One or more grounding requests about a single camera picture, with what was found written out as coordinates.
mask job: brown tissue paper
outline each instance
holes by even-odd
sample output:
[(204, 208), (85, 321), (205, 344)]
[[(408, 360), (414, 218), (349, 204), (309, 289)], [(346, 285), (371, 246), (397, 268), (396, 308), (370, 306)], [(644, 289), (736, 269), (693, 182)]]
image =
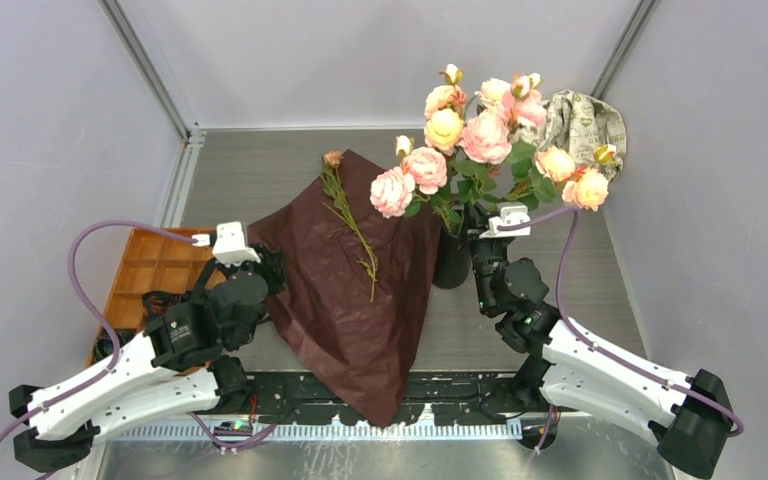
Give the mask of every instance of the brown tissue paper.
[(383, 170), (347, 150), (339, 169), (361, 232), (378, 256), (378, 283), (357, 260), (365, 251), (314, 180), (281, 210), (249, 225), (255, 242), (284, 255), (287, 289), (267, 299), (275, 328), (314, 375), (370, 423), (389, 425), (401, 405), (428, 308), (440, 235), (427, 206), (385, 219), (369, 201)]

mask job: orange compartment tray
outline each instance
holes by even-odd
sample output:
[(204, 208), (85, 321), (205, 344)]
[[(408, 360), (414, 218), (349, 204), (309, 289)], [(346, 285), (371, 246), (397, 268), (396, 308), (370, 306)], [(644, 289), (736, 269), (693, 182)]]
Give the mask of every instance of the orange compartment tray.
[[(166, 230), (187, 237), (215, 231), (214, 228)], [(143, 294), (152, 290), (184, 293), (192, 289), (212, 257), (208, 247), (194, 247), (147, 230), (131, 230), (104, 308), (105, 318), (116, 329), (144, 329)], [(217, 271), (210, 277), (207, 286), (213, 287), (223, 280), (224, 277)], [(89, 364), (92, 364), (92, 352)]]

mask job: gray wall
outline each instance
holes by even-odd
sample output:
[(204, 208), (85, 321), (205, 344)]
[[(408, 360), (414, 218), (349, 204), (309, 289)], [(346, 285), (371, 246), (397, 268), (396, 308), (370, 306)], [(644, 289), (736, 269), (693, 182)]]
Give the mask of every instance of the gray wall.
[[(81, 370), (97, 325), (66, 276), (86, 225), (154, 222), (180, 139), (96, 0), (0, 2), (0, 431), (7, 392)], [(79, 275), (103, 305), (126, 232), (99, 233)], [(0, 450), (0, 479), (36, 478)]]
[(629, 135), (607, 209), (650, 357), (726, 382), (715, 478), (768, 478), (768, 2), (661, 2), (610, 90)]
[(589, 91), (637, 0), (123, 2), (202, 127), (422, 125), (437, 72)]

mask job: beige printed cloth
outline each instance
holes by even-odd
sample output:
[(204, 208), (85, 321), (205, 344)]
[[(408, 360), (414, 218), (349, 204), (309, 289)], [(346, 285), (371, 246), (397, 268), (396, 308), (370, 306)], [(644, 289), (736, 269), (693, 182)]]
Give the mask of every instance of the beige printed cloth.
[[(566, 150), (578, 165), (598, 168), (613, 180), (623, 168), (626, 152), (625, 124), (620, 113), (607, 103), (583, 93), (564, 90), (552, 96), (546, 122), (537, 131), (522, 129), (522, 139), (538, 151), (555, 146)], [(599, 165), (593, 151), (606, 143), (617, 147), (613, 161)]]

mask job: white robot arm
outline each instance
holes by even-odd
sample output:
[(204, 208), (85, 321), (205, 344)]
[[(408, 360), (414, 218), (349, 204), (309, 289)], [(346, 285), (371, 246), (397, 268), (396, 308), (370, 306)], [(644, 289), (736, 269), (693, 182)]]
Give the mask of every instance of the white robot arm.
[[(480, 205), (467, 212), (479, 309), (490, 318), (504, 315), (497, 332), (528, 354), (516, 375), (517, 395), (527, 407), (566, 407), (614, 423), (656, 446), (678, 469), (711, 478), (732, 434), (723, 382), (705, 370), (690, 377), (649, 362), (545, 303), (549, 287), (534, 263), (507, 258), (507, 246), (529, 233), (517, 226), (527, 224), (527, 209), (519, 204), (503, 204), (498, 215)], [(540, 435), (540, 446), (552, 438), (547, 444)]]
[(16, 418), (38, 411), (28, 418), (29, 429), (13, 439), (17, 460), (53, 472), (88, 455), (92, 445), (139, 425), (175, 414), (245, 407), (251, 389), (245, 371), (239, 359), (222, 352), (254, 339), (267, 315), (264, 299), (284, 289), (281, 257), (247, 245), (240, 222), (219, 225), (215, 234), (197, 235), (195, 241), (213, 246), (204, 281), (215, 269), (226, 281), (211, 290), (197, 285), (187, 302), (150, 319), (122, 347), (113, 368), (105, 359), (51, 387), (13, 389), (10, 409)]

